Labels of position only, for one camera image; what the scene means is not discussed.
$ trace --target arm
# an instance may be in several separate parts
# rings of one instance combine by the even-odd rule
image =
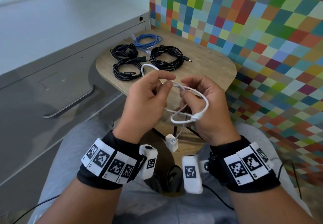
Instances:
[[[116,138],[138,144],[140,138],[160,120],[172,82],[168,71],[152,71],[135,82],[129,91],[119,124],[113,130]],[[122,188],[103,190],[74,179],[37,224],[111,223]]]
[[[216,83],[205,76],[186,77],[182,82],[203,93],[209,101],[208,110],[195,123],[197,132],[206,142],[217,146],[241,139],[230,120],[225,93]],[[189,91],[181,91],[181,97],[193,114],[205,107],[204,100]],[[229,194],[239,223],[315,223],[281,186],[259,193],[229,191]]]

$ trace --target hand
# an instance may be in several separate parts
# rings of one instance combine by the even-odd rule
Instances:
[[[136,81],[129,90],[119,124],[113,130],[116,138],[138,143],[161,119],[166,99],[176,76],[168,71],[154,70]],[[164,84],[160,79],[167,79]]]
[[[206,76],[188,76],[183,78],[181,82],[185,86],[201,92],[209,101],[207,111],[200,120],[195,122],[196,131],[203,140],[217,146],[241,139],[231,122],[225,93],[221,87]],[[192,114],[205,108],[205,101],[192,92],[182,90],[180,95],[181,106],[187,103]]]

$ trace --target mosaic tile wall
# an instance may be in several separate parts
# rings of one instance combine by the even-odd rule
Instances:
[[[150,0],[150,9],[152,28],[236,64],[231,116],[260,128],[301,178],[322,185],[322,0]]]

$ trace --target black cable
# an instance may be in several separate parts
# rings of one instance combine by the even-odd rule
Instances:
[[[158,60],[157,57],[163,53],[168,53],[171,56],[176,57],[176,59],[170,63]],[[188,57],[184,56],[183,53],[177,47],[160,45],[159,47],[154,47],[150,53],[150,61],[153,65],[161,70],[174,71],[183,65],[184,60],[191,62]]]
[[[137,79],[142,77],[142,73],[141,73],[141,64],[139,62],[146,62],[146,57],[136,57],[135,59],[127,59],[127,58],[123,58],[121,60],[119,60],[118,63],[114,64],[112,66],[113,68],[113,74],[114,76],[119,79],[119,80],[123,80],[123,81],[129,81],[129,80],[133,80],[133,79]],[[135,65],[138,69],[139,69],[139,74],[137,74],[134,71],[131,72],[120,72],[118,70],[118,68],[121,65],[124,64],[132,64]]]
[[[48,201],[51,201],[51,200],[53,200],[53,199],[55,199],[55,198],[57,198],[57,197],[59,197],[60,196],[60,194],[59,195],[57,195],[57,196],[55,196],[55,197],[52,197],[52,198],[49,198],[49,199],[47,199],[47,200],[45,200],[45,201],[43,201],[43,202],[41,202],[41,203],[39,203],[38,205],[36,205],[36,206],[34,206],[33,208],[31,208],[30,210],[28,210],[25,214],[23,214],[21,217],[19,217],[13,224],[16,224],[21,218],[23,218],[25,215],[27,215],[29,212],[31,212],[33,209],[35,209],[35,208],[37,208],[39,205],[42,205],[42,204],[44,204],[44,203],[46,203],[46,202],[48,202]]]
[[[299,192],[299,197],[302,199],[301,188],[299,187],[299,184],[298,184],[295,165],[294,165],[294,163],[293,163],[290,159],[287,159],[287,160],[284,160],[284,161],[283,161],[282,165],[281,165],[281,166],[280,166],[280,168],[279,168],[277,178],[278,178],[278,180],[279,180],[279,178],[280,178],[280,174],[281,174],[281,171],[282,171],[282,169],[283,169],[283,166],[284,166],[284,164],[286,164],[288,161],[292,164],[293,172],[294,172],[294,175],[295,175],[295,181],[296,181],[296,185],[297,185],[298,192]]]
[[[279,178],[280,178],[280,174],[281,174],[281,171],[282,171],[282,168],[283,168],[284,164],[286,164],[288,161],[292,164],[293,171],[294,171],[294,175],[295,175],[295,181],[296,181],[297,188],[298,188],[298,191],[299,191],[299,197],[302,199],[301,189],[300,189],[300,187],[299,187],[298,180],[297,180],[297,175],[296,175],[295,165],[294,165],[294,163],[293,163],[290,159],[287,159],[287,160],[285,160],[285,161],[283,161],[283,162],[282,162],[282,164],[281,164],[281,166],[280,166],[280,168],[279,168],[279,171],[278,171],[277,178],[278,178],[278,180],[279,180]],[[219,200],[220,200],[220,201],[221,201],[225,206],[227,206],[230,210],[234,210],[231,206],[229,206],[226,202],[224,202],[224,201],[223,201],[223,199],[222,199],[222,198],[220,198],[220,196],[219,196],[216,192],[214,192],[210,187],[208,187],[208,186],[206,186],[206,185],[204,185],[204,184],[202,184],[202,186],[203,186],[204,188],[206,188],[206,189],[209,189],[212,193],[214,193],[214,194],[215,194],[215,196],[216,196],[216,197],[218,197],[218,199],[219,199]]]
[[[216,197],[218,197],[218,199],[225,205],[225,206],[227,206],[230,210],[234,210],[231,206],[229,206],[226,202],[224,202],[223,201],[223,199],[222,198],[220,198],[220,196],[216,193],[216,192],[214,192],[210,187],[208,187],[208,186],[206,186],[206,185],[204,185],[204,184],[202,184],[202,186],[204,187],[204,188],[206,188],[206,189],[209,189],[212,193],[214,193],[215,194],[215,196]]]
[[[145,56],[137,57],[138,51],[133,43],[118,45],[110,50],[111,55],[118,60],[118,63],[112,66],[114,76],[123,81],[129,81],[142,77],[141,64],[140,62],[146,62]],[[139,69],[139,74],[134,71],[131,72],[120,72],[118,69],[121,65],[132,64]]]

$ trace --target white cable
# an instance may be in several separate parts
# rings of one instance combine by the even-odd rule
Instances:
[[[143,66],[141,67],[141,73],[142,73],[142,76],[145,76],[144,75],[144,67],[145,66],[149,66],[149,67],[152,67],[156,70],[159,70],[157,67],[155,67],[154,65],[152,64],[143,64]],[[183,124],[183,128],[181,129],[180,133],[176,136],[176,139],[178,138],[178,136],[182,133],[182,131],[184,130],[185,128],[185,124],[187,123],[191,123],[191,122],[195,122],[197,120],[199,120],[200,118],[202,118],[203,114],[205,113],[205,111],[207,110],[207,108],[209,107],[209,101],[207,100],[207,98],[199,91],[191,88],[191,87],[186,87],[186,86],[182,86],[174,81],[173,82],[173,86],[179,88],[180,90],[183,90],[183,89],[189,89],[193,92],[196,92],[198,95],[200,95],[206,102],[206,105],[205,105],[205,108],[201,111],[201,112],[198,112],[194,115],[191,115],[191,114],[188,114],[188,113],[183,113],[182,111],[187,107],[187,104],[185,104],[184,107],[182,107],[181,109],[179,109],[178,111],[174,111],[174,110],[170,110],[170,109],[167,109],[165,108],[166,111],[169,111],[171,113],[173,113],[173,115],[171,116],[171,121],[174,123],[174,124]],[[185,120],[184,121],[177,121],[177,120],[174,120],[174,116],[177,115],[177,114],[181,114],[181,115],[185,115]]]

